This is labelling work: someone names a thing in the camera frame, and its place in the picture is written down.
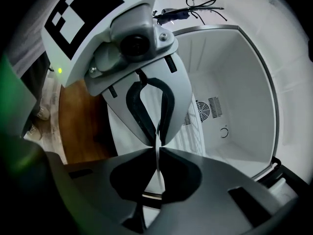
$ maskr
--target ventilation grille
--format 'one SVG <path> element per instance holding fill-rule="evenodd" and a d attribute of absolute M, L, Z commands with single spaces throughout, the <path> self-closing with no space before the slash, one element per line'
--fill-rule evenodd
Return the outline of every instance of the ventilation grille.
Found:
<path fill-rule="evenodd" d="M 190 124 L 190 117 L 189 117 L 189 113 L 187 112 L 187 115 L 185 116 L 184 123 L 182 125 L 188 125 L 188 124 Z"/>
<path fill-rule="evenodd" d="M 210 108 L 206 103 L 203 102 L 197 102 L 197 108 L 199 111 L 199 115 L 200 115 L 200 120 L 201 122 L 205 121 L 209 115 L 210 115 Z"/>
<path fill-rule="evenodd" d="M 211 107 L 213 118 L 217 118 L 222 115 L 221 104 L 218 97 L 209 98 L 209 105 Z"/>

